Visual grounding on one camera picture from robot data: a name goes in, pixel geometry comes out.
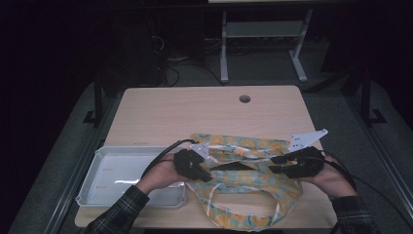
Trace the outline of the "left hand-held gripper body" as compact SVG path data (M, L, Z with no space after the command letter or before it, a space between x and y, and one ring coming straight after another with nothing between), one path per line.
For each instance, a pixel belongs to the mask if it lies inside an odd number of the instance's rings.
M207 172L202 163L209 158L207 145L194 143L190 149L182 149L174 154L173 163L176 171L189 179L195 179L194 172Z

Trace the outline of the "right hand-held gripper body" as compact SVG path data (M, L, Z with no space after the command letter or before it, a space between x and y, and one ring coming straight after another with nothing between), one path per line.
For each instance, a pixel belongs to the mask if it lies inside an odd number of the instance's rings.
M327 134L328 130L322 129L291 137L289 152L285 158L295 164L285 169L289 178L316 176L323 169L324 156L314 147L314 143Z

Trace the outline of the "orange print fabric bag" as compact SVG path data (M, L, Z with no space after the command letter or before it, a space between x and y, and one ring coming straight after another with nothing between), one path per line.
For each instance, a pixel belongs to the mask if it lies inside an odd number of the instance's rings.
M271 172L271 159L288 152L287 140L246 136L193 134L192 140L205 143L208 158L202 167L211 174L208 182L194 181L187 186L195 194L212 223L237 231L261 231L289 215L300 200L299 181ZM242 212L213 201L217 194L265 194L274 199L269 214Z

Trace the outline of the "grey plastic tray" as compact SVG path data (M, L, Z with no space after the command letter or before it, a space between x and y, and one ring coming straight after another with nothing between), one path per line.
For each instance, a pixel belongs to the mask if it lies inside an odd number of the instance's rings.
M103 146L95 154L76 197L85 208L111 207L141 179L163 146Z

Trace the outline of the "person's left hand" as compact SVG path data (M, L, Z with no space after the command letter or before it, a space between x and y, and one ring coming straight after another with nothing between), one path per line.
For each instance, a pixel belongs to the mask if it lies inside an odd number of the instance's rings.
M175 182L188 181L187 177L175 170L173 159L173 154L164 156L135 186L148 195L153 190L166 188Z

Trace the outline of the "person's right hand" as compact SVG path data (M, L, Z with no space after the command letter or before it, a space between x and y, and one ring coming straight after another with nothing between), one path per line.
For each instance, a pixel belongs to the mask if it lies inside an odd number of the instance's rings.
M357 195L357 192L345 177L328 164L325 164L317 175L313 177L302 177L300 181L309 182L325 194L334 198Z

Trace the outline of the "black metal stand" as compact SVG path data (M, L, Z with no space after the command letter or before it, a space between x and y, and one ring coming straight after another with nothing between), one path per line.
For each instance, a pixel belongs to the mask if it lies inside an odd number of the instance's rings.
M371 77L366 67L361 69L361 95L360 95L360 117L362 121L371 127L373 124L385 124L386 119L379 109L370 108Z
M102 106L102 84L101 75L99 72L94 77L94 110L88 111L83 122L93 124L96 128L103 116Z

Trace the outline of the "grey metal rail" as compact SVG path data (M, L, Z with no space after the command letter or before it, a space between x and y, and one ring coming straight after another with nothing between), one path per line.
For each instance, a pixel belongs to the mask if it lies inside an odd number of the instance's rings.
M86 146L76 161L62 195L57 199L56 207L44 234L58 234L71 208L76 204L75 198L92 163L94 152L104 145L119 103L119 98L108 97L104 100L103 115L99 123L92 127L92 133L86 140Z
M407 186L407 183L396 168L395 163L391 158L391 154L377 137L372 126L368 125L367 122L362 119L360 111L358 110L357 102L352 97L345 97L345 101L375 149L381 164L383 165L391 183L394 186L395 192L401 200L401 203L409 215L413 218L413 191Z

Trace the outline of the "white metal table frame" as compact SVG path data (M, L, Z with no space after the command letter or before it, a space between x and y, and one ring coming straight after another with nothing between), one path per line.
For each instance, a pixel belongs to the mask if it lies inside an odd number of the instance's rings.
M284 38L297 39L296 46L289 51L290 60L294 66L298 80L308 81L300 61L300 52L310 25L313 10L306 11L301 20L284 21L227 21L227 13L222 14L221 52L220 52L220 79L223 83L229 82L227 63L227 40L234 38Z

